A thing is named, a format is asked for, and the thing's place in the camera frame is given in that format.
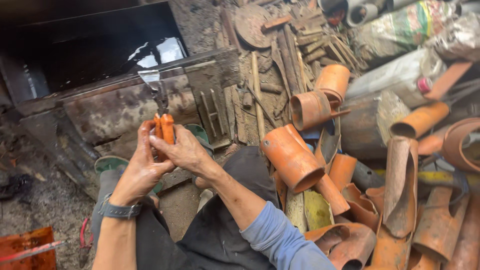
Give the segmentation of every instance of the blue sleeve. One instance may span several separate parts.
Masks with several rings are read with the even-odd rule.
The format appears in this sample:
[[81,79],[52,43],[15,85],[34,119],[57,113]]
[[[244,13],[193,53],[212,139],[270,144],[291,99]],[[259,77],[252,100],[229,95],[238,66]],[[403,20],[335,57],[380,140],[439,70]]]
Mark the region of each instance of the blue sleeve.
[[279,270],[335,270],[317,245],[305,240],[272,202],[267,202],[252,224],[240,233],[254,250],[262,252]]

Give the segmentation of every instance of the black trousers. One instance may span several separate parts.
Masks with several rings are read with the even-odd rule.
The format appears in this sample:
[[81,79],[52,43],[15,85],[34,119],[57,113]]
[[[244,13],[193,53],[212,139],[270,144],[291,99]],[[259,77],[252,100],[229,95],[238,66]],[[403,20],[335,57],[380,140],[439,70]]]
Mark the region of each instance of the black trousers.
[[[278,207],[275,183],[258,147],[242,147],[223,169],[235,180]],[[100,175],[98,203],[92,215],[95,247],[102,216],[98,214],[105,194],[113,192],[120,179],[115,170]],[[238,225],[218,195],[197,213],[182,240],[174,243],[165,219],[149,197],[136,218],[136,255],[138,270],[154,269],[275,269],[268,258],[254,251],[242,238]]]

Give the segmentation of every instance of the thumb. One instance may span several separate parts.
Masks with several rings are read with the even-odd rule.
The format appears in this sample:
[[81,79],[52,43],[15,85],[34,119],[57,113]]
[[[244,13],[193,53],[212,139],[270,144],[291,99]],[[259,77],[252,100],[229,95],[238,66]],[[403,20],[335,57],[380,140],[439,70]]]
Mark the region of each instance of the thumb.
[[164,139],[160,139],[159,137],[153,135],[150,135],[148,139],[151,146],[153,146],[157,151],[160,151],[168,156],[173,145],[170,145]]
[[162,163],[152,163],[151,166],[157,175],[163,175],[164,173],[172,172],[175,169],[175,165],[171,160],[166,160]]

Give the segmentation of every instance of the wristwatch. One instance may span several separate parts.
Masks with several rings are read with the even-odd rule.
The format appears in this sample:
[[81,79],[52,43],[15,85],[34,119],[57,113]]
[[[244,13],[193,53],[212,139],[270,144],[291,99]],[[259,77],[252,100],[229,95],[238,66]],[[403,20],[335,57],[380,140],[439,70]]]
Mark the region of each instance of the wristwatch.
[[98,213],[101,216],[129,220],[140,214],[140,210],[142,209],[141,203],[132,206],[117,206],[108,202],[111,196],[112,193],[105,195],[103,202],[100,205],[100,210],[98,210]]

